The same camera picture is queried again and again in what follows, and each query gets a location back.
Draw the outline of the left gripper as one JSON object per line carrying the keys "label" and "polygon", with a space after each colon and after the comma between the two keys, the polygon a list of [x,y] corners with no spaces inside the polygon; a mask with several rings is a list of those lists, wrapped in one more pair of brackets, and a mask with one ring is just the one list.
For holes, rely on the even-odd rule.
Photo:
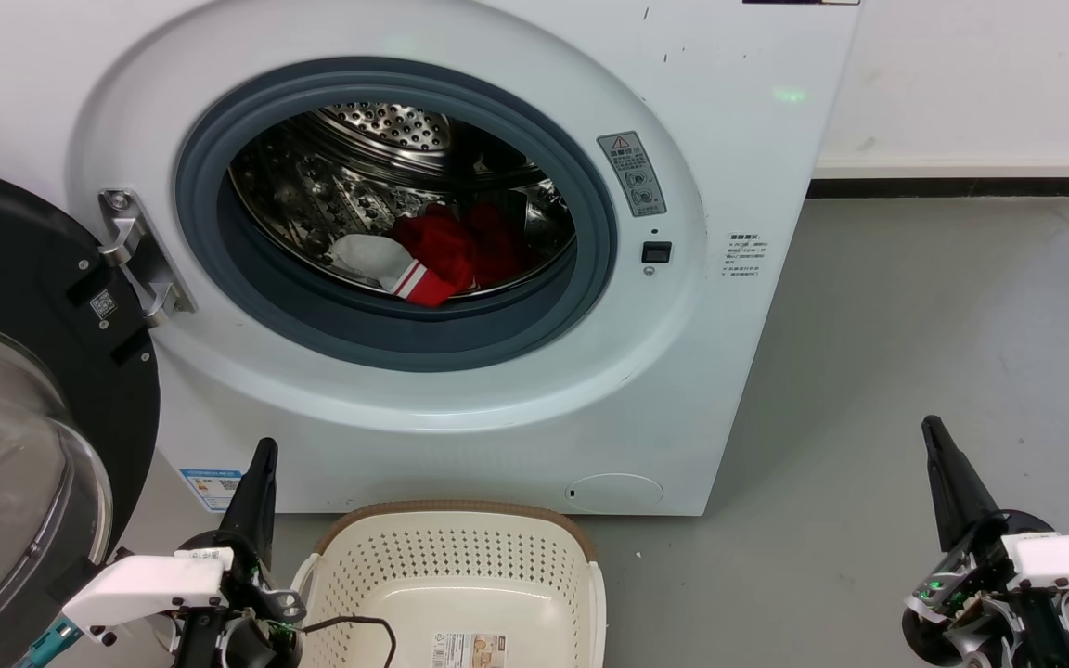
{"label": "left gripper", "polygon": [[255,444],[249,469],[241,477],[219,532],[193,535],[187,550],[230,548],[232,566],[222,573],[219,592],[203,604],[174,605],[173,668],[298,668],[303,646],[284,618],[268,603],[273,530],[277,500],[278,442]]}

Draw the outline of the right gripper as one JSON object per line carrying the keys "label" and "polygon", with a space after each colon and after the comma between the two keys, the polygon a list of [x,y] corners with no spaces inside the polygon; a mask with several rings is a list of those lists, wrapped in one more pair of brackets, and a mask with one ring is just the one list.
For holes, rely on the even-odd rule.
{"label": "right gripper", "polygon": [[938,668],[1069,668],[1068,582],[1017,574],[1012,543],[1056,535],[1031,513],[998,510],[938,416],[925,416],[939,548],[945,557],[907,600],[905,642]]}

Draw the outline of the red and white garment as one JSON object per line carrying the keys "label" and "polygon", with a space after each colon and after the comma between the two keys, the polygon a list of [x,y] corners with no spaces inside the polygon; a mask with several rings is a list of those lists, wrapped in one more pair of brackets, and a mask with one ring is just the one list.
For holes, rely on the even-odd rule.
{"label": "red and white garment", "polygon": [[496,288],[534,269],[522,226],[494,203],[465,212],[430,203],[398,217],[389,234],[345,234],[330,247],[336,266],[419,307],[440,307],[459,293]]}

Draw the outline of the cream perforated laundry basket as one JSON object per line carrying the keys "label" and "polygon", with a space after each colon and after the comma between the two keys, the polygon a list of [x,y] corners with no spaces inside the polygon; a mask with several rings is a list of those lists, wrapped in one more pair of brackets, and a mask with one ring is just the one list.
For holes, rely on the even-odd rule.
{"label": "cream perforated laundry basket", "polygon": [[594,542],[542,508],[369,504],[336,521],[292,586],[311,627],[300,668],[429,668],[436,633],[506,636],[506,668],[605,668]]}

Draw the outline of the printed product label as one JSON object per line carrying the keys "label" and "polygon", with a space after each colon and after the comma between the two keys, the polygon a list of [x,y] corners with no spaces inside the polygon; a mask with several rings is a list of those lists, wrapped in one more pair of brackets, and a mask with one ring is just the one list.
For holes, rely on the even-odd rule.
{"label": "printed product label", "polygon": [[508,638],[498,634],[436,633],[429,668],[506,668]]}

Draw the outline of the stainless steel washing machine drum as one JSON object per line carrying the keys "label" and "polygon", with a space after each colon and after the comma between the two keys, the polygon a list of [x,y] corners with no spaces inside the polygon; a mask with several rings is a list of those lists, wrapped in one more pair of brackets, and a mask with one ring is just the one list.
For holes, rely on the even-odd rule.
{"label": "stainless steel washing machine drum", "polygon": [[430,203],[458,214],[474,203],[496,204],[522,226],[538,264],[449,302],[530,282],[576,240],[564,197],[518,149],[470,123],[403,103],[340,103],[289,118],[243,147],[228,174],[243,207],[286,253],[336,282],[389,296],[336,266],[334,242],[345,234],[386,236],[398,217],[420,215]]}

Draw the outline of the washing machine door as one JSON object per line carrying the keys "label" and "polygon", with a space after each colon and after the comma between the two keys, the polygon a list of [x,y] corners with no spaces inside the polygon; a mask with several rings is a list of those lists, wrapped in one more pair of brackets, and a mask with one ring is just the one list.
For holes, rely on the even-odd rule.
{"label": "washing machine door", "polygon": [[[107,321],[89,305],[100,290],[119,305]],[[130,280],[65,212],[0,178],[0,668],[115,548],[160,409]]]}

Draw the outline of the blue energy label sticker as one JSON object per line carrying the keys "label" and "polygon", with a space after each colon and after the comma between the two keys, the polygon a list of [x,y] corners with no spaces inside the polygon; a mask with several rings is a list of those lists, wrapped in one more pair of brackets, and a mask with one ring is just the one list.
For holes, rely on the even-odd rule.
{"label": "blue energy label sticker", "polygon": [[241,485],[236,469],[179,469],[179,473],[211,513],[224,513]]}

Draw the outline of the grey rubber door gasket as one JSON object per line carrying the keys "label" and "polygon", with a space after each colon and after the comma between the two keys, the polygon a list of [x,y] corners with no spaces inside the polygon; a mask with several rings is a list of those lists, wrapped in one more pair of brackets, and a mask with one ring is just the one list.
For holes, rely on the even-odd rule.
{"label": "grey rubber door gasket", "polygon": [[[336,282],[286,253],[243,207],[229,166],[277,123],[359,100],[437,111],[508,141],[564,197],[575,221],[573,248],[518,288],[433,308]],[[531,353],[589,312],[618,258],[614,199],[575,140],[500,88],[407,60],[322,59],[234,89],[197,123],[175,171],[174,193],[197,262],[230,300],[280,337],[358,366],[449,372]]]}

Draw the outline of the white front-load washing machine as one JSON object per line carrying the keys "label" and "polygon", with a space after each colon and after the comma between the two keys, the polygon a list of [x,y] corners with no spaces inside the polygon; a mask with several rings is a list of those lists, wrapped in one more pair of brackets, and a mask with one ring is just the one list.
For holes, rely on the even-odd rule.
{"label": "white front-load washing machine", "polygon": [[[196,300],[154,330],[158,444],[175,469],[280,447],[278,508],[471,499],[582,513],[569,483],[635,473],[649,515],[699,516],[724,456],[859,0],[0,0],[0,178],[105,236],[139,196]],[[531,353],[449,372],[348,363],[280,337],[197,262],[175,171],[197,123],[289,65],[456,71],[534,107],[605,178],[618,258],[585,316]],[[635,217],[597,138],[635,131],[665,214]],[[721,277],[730,233],[769,242]],[[642,263],[646,240],[670,263]]]}

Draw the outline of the metal door hinge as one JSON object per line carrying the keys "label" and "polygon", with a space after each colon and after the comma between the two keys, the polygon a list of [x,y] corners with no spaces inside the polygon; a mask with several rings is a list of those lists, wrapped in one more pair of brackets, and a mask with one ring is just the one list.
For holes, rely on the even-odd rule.
{"label": "metal door hinge", "polygon": [[146,326],[156,328],[177,314],[195,314],[196,300],[139,196],[126,187],[106,187],[98,191],[97,203],[110,233],[100,255],[130,280]]}

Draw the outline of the small printed text label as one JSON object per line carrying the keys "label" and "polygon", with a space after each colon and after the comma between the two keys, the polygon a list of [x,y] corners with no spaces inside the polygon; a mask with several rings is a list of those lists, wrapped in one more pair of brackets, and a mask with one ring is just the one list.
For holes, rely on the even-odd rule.
{"label": "small printed text label", "polygon": [[724,257],[721,259],[721,277],[759,277],[766,263],[769,242],[760,234],[730,233]]}

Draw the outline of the round drain filter cover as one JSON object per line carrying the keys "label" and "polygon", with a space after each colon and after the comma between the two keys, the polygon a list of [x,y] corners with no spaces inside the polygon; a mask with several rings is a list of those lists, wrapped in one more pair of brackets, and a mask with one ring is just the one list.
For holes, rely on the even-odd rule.
{"label": "round drain filter cover", "polygon": [[569,483],[566,499],[575,510],[599,515],[649,515],[664,498],[659,482],[635,473],[595,473]]}

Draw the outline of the grey warning sticker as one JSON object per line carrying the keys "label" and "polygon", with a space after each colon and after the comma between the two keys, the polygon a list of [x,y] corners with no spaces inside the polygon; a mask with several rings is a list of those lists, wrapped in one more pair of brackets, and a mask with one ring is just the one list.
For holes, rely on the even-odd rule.
{"label": "grey warning sticker", "polygon": [[600,135],[597,144],[605,153],[633,216],[656,216],[669,211],[656,170],[637,133]]}

